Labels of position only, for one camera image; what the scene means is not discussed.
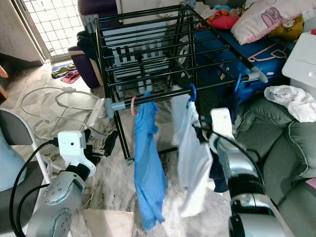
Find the black metal rack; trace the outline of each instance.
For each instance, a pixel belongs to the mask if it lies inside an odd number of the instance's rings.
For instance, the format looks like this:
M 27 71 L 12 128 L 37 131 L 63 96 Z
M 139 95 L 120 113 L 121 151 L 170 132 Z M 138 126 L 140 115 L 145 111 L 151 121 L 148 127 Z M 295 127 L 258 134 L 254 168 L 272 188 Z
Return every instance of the black metal rack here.
M 105 23 L 171 12 L 178 12 L 178 14 L 168 18 L 104 27 Z M 176 21 L 176 24 L 167 24 L 172 20 Z M 202 23 L 206 28 L 195 29 L 197 23 Z M 253 67 L 225 39 L 220 38 L 216 30 L 210 27 L 188 4 L 100 17 L 95 19 L 95 25 L 96 48 L 104 85 L 106 110 L 108 116 L 115 121 L 125 159 L 131 160 L 133 158 L 129 153 L 119 110 L 130 108 L 130 99 L 133 95 L 141 97 L 135 101 L 134 106 L 151 101 L 162 101 L 173 96 L 192 92 L 191 89 L 171 91 L 170 87 L 175 78 L 191 80 L 196 87 L 196 91 L 200 91 L 237 82 L 238 77 L 233 77 L 223 70 L 219 66 L 220 64 L 242 61 L 248 68 Z M 211 31 L 216 37 L 195 40 L 195 33 L 200 31 Z M 189 42 L 180 42 L 180 38 L 185 35 L 188 35 Z M 220 40 L 225 46 L 204 52 L 195 52 L 196 42 L 209 41 L 211 43 L 212 40 Z M 185 55 L 188 59 L 186 67 L 178 62 L 179 58 L 184 57 L 184 55 L 179 55 L 179 47 L 185 45 L 189 45 L 190 49 L 190 52 Z M 216 51 L 221 53 L 224 50 L 230 50 L 235 57 L 221 62 L 210 61 L 204 65 L 196 64 L 196 55 Z M 207 67 L 218 67 L 219 70 L 228 75 L 229 80 L 199 86 L 197 70 Z M 249 77 L 252 76 L 244 75 L 241 80 L 248 80 Z M 140 87 L 145 88 L 147 86 L 154 86 L 152 96 L 142 97 L 142 95 L 135 92 Z M 126 93 L 127 91 L 128 95 L 122 96 L 122 92 Z M 197 97 L 196 103 L 199 111 L 199 97 Z M 159 153 L 174 150 L 168 149 Z

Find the gray chair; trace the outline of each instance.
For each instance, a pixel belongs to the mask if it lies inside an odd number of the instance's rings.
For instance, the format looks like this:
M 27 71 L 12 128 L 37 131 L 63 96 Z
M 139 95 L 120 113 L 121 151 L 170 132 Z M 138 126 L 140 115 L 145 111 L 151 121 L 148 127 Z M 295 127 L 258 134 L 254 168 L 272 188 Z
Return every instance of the gray chair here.
M 31 145 L 33 150 L 37 149 L 35 137 L 27 122 L 13 111 L 0 108 L 0 128 L 4 138 L 9 145 Z M 37 161 L 32 161 L 27 166 L 26 176 L 16 190 L 13 213 L 15 213 L 22 197 L 32 188 L 40 186 L 43 178 L 50 183 L 46 165 L 43 162 L 40 152 L 36 154 Z M 9 222 L 9 201 L 12 189 L 0 192 L 0 234 L 1 236 L 12 236 L 12 229 Z M 21 213 L 21 226 L 24 227 L 30 220 L 39 191 L 31 194 L 24 202 Z

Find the door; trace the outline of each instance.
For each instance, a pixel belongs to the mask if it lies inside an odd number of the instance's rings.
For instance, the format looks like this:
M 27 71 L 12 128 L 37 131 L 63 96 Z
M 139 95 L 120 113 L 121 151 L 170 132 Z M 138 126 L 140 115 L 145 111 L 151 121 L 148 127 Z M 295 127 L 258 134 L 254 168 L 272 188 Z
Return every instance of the door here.
M 51 61 L 69 57 L 68 47 L 77 44 L 84 30 L 78 0 L 20 0 L 23 13 L 42 51 Z

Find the white wall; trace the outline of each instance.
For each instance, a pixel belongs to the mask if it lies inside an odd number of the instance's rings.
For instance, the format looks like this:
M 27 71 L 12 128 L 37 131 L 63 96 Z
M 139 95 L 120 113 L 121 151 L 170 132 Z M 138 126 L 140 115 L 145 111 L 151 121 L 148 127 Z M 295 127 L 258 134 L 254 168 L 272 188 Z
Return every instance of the white wall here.
M 0 53 L 29 62 L 40 55 L 10 0 L 0 0 Z

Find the pile of clothes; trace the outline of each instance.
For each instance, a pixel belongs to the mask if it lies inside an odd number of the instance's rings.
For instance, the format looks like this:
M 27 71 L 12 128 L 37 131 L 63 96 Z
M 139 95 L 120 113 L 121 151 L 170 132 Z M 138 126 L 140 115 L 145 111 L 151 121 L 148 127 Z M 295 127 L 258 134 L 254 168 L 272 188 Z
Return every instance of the pile of clothes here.
M 213 9 L 207 8 L 201 13 L 201 17 L 208 24 L 218 30 L 230 30 L 239 19 L 241 8 L 231 9 L 229 6 L 214 5 Z M 199 24 L 200 29 L 205 28 L 203 24 Z

